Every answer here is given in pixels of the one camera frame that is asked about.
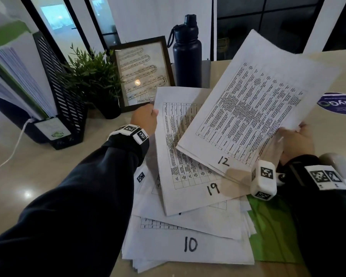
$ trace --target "stack of papers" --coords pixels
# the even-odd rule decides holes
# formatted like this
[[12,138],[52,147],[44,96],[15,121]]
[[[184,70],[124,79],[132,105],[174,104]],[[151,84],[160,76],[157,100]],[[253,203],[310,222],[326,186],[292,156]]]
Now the stack of papers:
[[278,164],[278,128],[295,130],[339,72],[252,31],[213,91],[158,88],[122,258],[139,272],[166,261],[254,264],[249,171],[259,158]]
[[36,43],[25,23],[0,13],[0,98],[42,120],[57,115]]

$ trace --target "potted plant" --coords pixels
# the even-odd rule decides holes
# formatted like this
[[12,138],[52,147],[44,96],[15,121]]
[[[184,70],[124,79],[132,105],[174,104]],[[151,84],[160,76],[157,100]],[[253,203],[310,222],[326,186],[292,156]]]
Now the potted plant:
[[65,87],[77,95],[84,102],[93,103],[107,119],[116,118],[121,114],[118,102],[118,94],[121,90],[121,79],[118,67],[111,62],[113,50],[95,54],[88,54],[86,51],[71,49],[76,55],[72,59],[69,55],[69,62],[63,65],[68,73],[59,73],[63,79]]

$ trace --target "charging cord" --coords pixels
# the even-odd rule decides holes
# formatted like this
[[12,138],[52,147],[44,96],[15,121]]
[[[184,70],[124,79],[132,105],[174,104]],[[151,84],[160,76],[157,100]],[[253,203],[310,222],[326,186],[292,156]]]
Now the charging cord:
[[22,136],[23,136],[24,130],[26,129],[26,126],[28,125],[28,123],[32,123],[32,122],[34,122],[34,121],[36,121],[34,118],[30,118],[29,120],[27,120],[27,121],[24,123],[23,129],[22,129],[22,131],[21,131],[21,133],[20,133],[20,135],[19,135],[19,139],[18,139],[18,141],[17,141],[17,143],[16,143],[16,145],[15,145],[15,147],[14,147],[13,153],[11,154],[11,156],[10,156],[5,162],[3,162],[3,163],[0,165],[0,168],[3,167],[6,163],[8,163],[8,162],[13,158],[13,156],[14,156],[14,154],[15,154],[15,151],[16,151],[17,148],[18,148],[19,142],[20,142],[21,139],[22,139]]

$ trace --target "beige tabletop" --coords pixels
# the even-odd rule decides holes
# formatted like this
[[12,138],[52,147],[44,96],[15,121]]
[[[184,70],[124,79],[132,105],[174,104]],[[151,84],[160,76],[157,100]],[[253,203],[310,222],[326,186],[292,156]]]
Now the beige tabletop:
[[[323,52],[311,56],[316,60],[339,65],[344,73],[330,91],[346,93],[346,51]],[[212,62],[211,86],[214,86],[229,61]],[[131,113],[114,120],[97,118],[86,123],[84,142],[54,150],[50,145],[34,143],[26,135],[18,151],[0,169],[0,234],[13,226],[23,208],[40,194],[56,187],[89,153],[106,140],[109,133],[129,122]],[[346,156],[346,116],[328,112],[318,106],[307,121],[311,123],[317,154],[336,152]],[[0,112],[0,164],[11,154],[20,130]],[[131,262],[117,260],[111,276],[137,276]],[[309,276],[303,265],[256,262],[255,265],[225,265],[168,262],[139,276]]]

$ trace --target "green logo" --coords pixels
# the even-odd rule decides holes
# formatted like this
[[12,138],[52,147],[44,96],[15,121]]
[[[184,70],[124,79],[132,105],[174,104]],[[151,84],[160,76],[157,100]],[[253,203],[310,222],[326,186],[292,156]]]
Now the green logo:
[[54,137],[54,138],[62,138],[63,136],[64,136],[63,132],[55,132],[51,135],[51,137]]
[[329,102],[327,102],[327,101],[319,101],[318,105],[321,106],[321,107],[328,107],[331,104]]

